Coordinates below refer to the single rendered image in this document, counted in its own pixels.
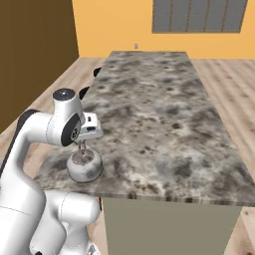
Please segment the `grey island counter base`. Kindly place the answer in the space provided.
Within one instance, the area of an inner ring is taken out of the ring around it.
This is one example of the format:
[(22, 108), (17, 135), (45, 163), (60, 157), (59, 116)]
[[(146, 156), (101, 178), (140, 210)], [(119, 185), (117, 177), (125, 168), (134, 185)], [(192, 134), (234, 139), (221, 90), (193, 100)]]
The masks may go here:
[(109, 255), (223, 255), (240, 209), (105, 198)]

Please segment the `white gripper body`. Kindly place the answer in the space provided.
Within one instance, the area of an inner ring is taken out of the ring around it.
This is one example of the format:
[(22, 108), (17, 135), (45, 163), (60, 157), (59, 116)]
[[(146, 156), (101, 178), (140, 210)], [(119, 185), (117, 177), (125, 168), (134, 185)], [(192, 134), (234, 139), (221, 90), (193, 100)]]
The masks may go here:
[(101, 125), (97, 126), (82, 126), (79, 134), (79, 139), (93, 139), (104, 135)]

